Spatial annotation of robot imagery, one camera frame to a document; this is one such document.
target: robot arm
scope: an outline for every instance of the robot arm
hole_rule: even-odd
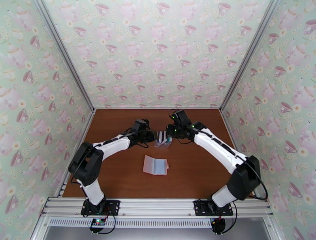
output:
[[[80,146],[68,170],[81,185],[94,213],[101,214],[105,208],[106,198],[98,182],[102,161],[119,151],[154,140],[155,133],[150,130],[149,121],[136,120],[133,127],[115,138],[94,144],[85,142]]]
[[[237,199],[244,200],[259,186],[260,167],[257,158],[247,157],[232,149],[202,123],[192,124],[184,110],[174,112],[171,118],[174,124],[166,128],[169,137],[191,140],[218,159],[231,174],[227,184],[208,199],[212,214],[216,215],[220,208]]]

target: floral wallpaper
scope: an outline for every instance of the floral wallpaper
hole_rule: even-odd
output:
[[[31,1],[0,3],[0,239],[29,239],[89,109]]]
[[[96,108],[219,107],[268,0],[45,0]]]
[[[316,2],[284,1],[224,114],[287,239],[316,239]]]

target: metal vent grille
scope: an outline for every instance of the metal vent grille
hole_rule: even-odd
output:
[[[52,227],[90,227],[92,218],[76,219],[52,217]],[[113,227],[113,218],[108,219],[105,227]],[[117,228],[211,228],[210,219],[117,219]]]

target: wooden tabletop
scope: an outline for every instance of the wooden tabletop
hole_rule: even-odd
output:
[[[218,110],[187,109],[192,122],[205,124],[217,137],[233,146]],[[173,123],[166,109],[97,110],[85,141],[97,143],[111,139],[132,127],[136,119],[148,119],[154,131],[165,130]],[[167,159],[167,176],[143,172],[145,155]],[[100,187],[112,198],[207,198],[226,184],[230,174],[211,154],[190,143],[181,145],[176,139],[164,149],[133,146],[118,152],[102,163],[98,177]],[[84,197],[77,184],[66,186],[64,197]]]

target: black mounting plate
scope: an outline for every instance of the black mounting plate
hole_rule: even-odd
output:
[[[83,215],[83,216],[107,215],[107,213],[109,213],[109,216],[117,216],[119,214],[120,201],[118,201],[118,200],[106,200],[104,209],[106,209],[106,211],[99,214],[98,212],[94,211],[93,207],[91,207],[91,203],[89,203],[88,200],[85,200],[83,202],[83,206],[81,209],[81,215]]]
[[[230,203],[219,209],[218,215],[213,215],[210,212],[207,200],[193,201],[195,216],[232,216],[233,210]]]

